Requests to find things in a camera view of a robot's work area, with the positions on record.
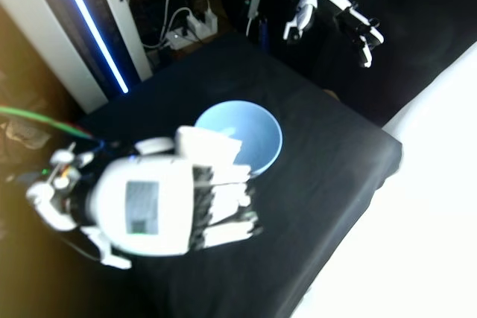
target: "black table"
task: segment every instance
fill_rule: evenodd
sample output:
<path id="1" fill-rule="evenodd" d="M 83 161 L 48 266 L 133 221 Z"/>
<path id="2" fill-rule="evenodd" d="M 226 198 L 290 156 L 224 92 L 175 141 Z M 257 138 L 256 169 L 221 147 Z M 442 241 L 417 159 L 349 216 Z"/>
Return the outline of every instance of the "black table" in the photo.
<path id="1" fill-rule="evenodd" d="M 398 166 L 401 145 L 321 89 L 230 34 L 161 71 L 82 125 L 106 139 L 172 136 L 221 101 L 271 111 L 283 131 L 255 179 L 265 231 L 176 258 L 140 258 L 136 277 L 159 317 L 289 317 Z"/>

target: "power strip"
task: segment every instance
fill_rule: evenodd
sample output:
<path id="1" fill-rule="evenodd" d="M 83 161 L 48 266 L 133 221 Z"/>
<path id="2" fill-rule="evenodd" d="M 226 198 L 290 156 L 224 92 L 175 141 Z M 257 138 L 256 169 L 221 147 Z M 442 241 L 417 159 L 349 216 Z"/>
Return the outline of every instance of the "power strip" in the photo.
<path id="1" fill-rule="evenodd" d="M 169 31 L 165 35 L 171 49 L 179 50 L 194 42 L 198 42 L 199 39 L 202 41 L 216 34 L 218 29 L 217 16 L 210 9 L 207 9 L 205 12 L 205 22 L 201 22 L 191 14 L 187 16 L 187 26 L 187 34 L 183 34 L 182 29 L 179 28 Z"/>

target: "green wire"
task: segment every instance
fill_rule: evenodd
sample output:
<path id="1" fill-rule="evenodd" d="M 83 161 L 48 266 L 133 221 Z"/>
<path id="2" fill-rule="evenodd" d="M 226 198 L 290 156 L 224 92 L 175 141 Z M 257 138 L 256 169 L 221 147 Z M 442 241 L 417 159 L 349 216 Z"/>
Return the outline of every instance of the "green wire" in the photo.
<path id="1" fill-rule="evenodd" d="M 32 121 L 46 123 L 54 128 L 57 128 L 58 130 L 62 130 L 63 132 L 69 133 L 73 136 L 77 136 L 80 138 L 86 138 L 86 139 L 93 138 L 90 134 L 85 133 L 82 130 L 79 130 L 72 126 L 69 126 L 68 124 L 55 121 L 53 118 L 49 118 L 46 115 L 39 115 L 38 113 L 35 113 L 35 112 L 25 111 L 24 109 L 0 106 L 0 113 L 5 115 L 15 115 L 17 117 L 31 119 Z"/>

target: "robotic hand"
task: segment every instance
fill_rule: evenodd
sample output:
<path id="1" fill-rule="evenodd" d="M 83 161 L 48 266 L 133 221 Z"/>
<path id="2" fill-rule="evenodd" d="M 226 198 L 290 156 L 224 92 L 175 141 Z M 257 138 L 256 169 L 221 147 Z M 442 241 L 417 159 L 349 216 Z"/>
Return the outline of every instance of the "robotic hand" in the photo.
<path id="1" fill-rule="evenodd" d="M 136 144 L 137 156 L 111 162 L 95 185 L 79 192 L 95 153 L 57 150 L 45 181 L 27 198 L 57 231 L 77 227 L 98 248 L 102 264 L 128 269 L 124 255 L 183 255 L 261 232 L 247 181 L 250 166 L 234 165 L 241 142 L 180 127 L 171 139 Z M 164 154 L 175 147 L 175 154 Z M 80 208 L 78 214 L 74 208 Z"/>
<path id="2" fill-rule="evenodd" d="M 367 19 L 356 11 L 358 5 L 349 0 L 300 0 L 295 17 L 285 25 L 283 39 L 297 42 L 303 32 L 312 26 L 316 14 L 325 22 L 331 22 L 339 31 L 348 36 L 356 49 L 359 64 L 371 67 L 371 50 L 384 42 L 383 35 L 376 29 L 377 19 Z"/>

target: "white connector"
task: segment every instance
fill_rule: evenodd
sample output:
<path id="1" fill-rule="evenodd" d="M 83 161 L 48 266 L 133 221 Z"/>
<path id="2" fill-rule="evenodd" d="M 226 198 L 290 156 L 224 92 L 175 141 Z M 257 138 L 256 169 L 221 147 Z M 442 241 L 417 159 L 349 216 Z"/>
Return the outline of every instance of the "white connector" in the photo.
<path id="1" fill-rule="evenodd" d="M 187 34 L 183 34 L 182 29 L 169 31 L 165 38 L 173 50 L 179 50 L 194 42 L 202 41 L 217 33 L 217 16 L 209 8 L 205 12 L 205 22 L 201 22 L 194 15 L 187 16 Z"/>

